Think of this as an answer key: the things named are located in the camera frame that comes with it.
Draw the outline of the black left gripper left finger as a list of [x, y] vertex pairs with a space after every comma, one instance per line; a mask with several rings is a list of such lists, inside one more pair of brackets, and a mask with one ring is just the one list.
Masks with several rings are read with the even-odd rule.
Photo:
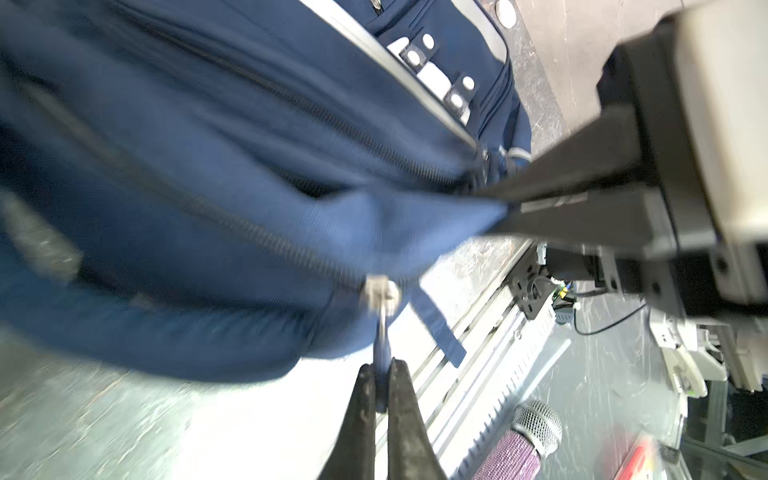
[[374, 478], [376, 415], [374, 369], [364, 364], [357, 374], [339, 434], [319, 480]]

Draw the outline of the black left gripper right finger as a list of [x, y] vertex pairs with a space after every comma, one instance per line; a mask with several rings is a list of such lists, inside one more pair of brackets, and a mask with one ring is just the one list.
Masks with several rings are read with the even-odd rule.
[[428, 437], [407, 363], [399, 359], [389, 371], [387, 443], [389, 479], [447, 479]]

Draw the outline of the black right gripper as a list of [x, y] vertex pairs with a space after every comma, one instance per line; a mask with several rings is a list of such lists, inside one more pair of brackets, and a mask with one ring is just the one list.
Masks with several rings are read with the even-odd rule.
[[766, 3], [666, 15], [615, 46], [597, 90], [601, 116], [476, 192], [514, 207], [488, 233], [609, 252], [610, 288], [678, 317], [765, 316]]

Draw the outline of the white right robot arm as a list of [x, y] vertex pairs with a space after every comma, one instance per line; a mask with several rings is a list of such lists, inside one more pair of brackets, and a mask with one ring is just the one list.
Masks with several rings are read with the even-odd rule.
[[618, 44], [597, 118], [484, 190], [547, 271], [637, 295], [673, 385], [767, 370], [767, 5], [708, 1]]

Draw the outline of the navy blue student backpack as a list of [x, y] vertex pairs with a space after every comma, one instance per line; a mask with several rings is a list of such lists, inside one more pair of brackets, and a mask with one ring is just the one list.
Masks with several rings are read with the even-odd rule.
[[477, 1], [5, 1], [1, 186], [80, 258], [1, 236], [1, 317], [52, 347], [213, 382], [369, 346], [370, 284], [465, 349], [422, 290], [530, 157]]

